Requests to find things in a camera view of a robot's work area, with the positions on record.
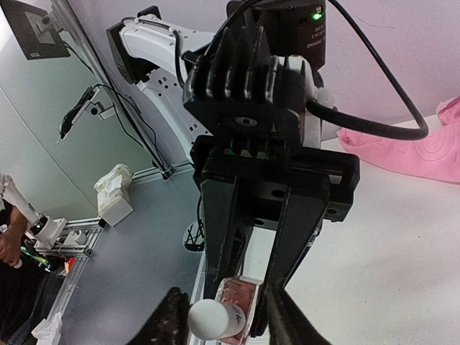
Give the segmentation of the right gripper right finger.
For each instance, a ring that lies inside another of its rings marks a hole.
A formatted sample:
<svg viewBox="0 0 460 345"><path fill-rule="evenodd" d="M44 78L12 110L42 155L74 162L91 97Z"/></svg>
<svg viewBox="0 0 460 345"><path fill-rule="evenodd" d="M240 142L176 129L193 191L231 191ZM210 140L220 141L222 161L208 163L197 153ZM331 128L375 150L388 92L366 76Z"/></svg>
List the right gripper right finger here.
<svg viewBox="0 0 460 345"><path fill-rule="evenodd" d="M283 287L269 287L267 316L270 344L331 345L319 334Z"/></svg>

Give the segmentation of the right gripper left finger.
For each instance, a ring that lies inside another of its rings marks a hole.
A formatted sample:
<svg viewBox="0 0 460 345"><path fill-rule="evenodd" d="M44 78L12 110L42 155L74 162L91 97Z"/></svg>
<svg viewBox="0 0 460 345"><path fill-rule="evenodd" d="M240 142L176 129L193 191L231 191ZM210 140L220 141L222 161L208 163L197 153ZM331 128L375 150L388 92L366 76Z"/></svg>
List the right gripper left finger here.
<svg viewBox="0 0 460 345"><path fill-rule="evenodd" d="M184 345L188 343L189 298L172 287L128 344Z"/></svg>

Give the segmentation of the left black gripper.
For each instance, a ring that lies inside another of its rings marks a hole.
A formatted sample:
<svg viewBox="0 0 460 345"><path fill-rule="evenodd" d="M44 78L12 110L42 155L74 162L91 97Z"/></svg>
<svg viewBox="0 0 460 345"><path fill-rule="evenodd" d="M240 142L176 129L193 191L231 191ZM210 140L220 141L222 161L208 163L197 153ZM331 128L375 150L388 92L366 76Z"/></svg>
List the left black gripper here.
<svg viewBox="0 0 460 345"><path fill-rule="evenodd" d="M302 185L285 193L259 294L251 335L260 336L268 324L270 288L285 288L308 252L308 242L326 213L343 221L354 201L360 179L359 158L352 154L302 147L293 156L279 142L269 153L243 155L242 148L220 145L215 137L199 136L190 151L201 186L204 217L206 278L203 297L215 298L221 281L239 273L247 244L239 197L240 178L255 183ZM313 183L313 176L329 183Z"/></svg>

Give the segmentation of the white nail polish cap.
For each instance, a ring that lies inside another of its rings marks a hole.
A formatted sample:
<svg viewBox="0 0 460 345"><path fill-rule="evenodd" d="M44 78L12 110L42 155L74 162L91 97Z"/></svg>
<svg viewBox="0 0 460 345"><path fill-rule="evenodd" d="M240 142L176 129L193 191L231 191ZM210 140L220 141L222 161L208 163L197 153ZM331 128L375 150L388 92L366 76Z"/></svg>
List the white nail polish cap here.
<svg viewBox="0 0 460 345"><path fill-rule="evenodd" d="M233 303L205 299L193 304L188 312L188 328L202 340L218 340L239 334L245 326L243 310Z"/></svg>

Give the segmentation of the nail polish bottle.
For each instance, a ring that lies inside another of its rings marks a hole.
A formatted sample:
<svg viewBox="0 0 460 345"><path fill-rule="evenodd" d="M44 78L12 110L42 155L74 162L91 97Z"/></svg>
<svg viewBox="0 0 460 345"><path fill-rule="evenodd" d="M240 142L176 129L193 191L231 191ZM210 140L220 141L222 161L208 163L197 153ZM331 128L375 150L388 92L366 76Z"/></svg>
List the nail polish bottle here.
<svg viewBox="0 0 460 345"><path fill-rule="evenodd" d="M231 312L231 317L239 318L241 331L218 339L220 344L245 344L249 338L254 320L261 280L249 277L227 277L219 285L216 301L239 307L242 312Z"/></svg>

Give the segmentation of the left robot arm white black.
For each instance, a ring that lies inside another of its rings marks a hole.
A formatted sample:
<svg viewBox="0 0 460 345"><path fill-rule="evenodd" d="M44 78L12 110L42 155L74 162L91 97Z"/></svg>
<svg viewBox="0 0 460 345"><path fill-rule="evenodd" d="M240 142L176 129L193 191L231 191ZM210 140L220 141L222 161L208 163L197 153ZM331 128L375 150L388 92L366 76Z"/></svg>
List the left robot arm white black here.
<svg viewBox="0 0 460 345"><path fill-rule="evenodd" d="M230 1L217 33L162 20L152 6L107 30L125 81L157 107L200 191L203 299L183 328L243 344L324 344L287 294L323 222L343 221L359 158L321 149L327 102L323 1Z"/></svg>

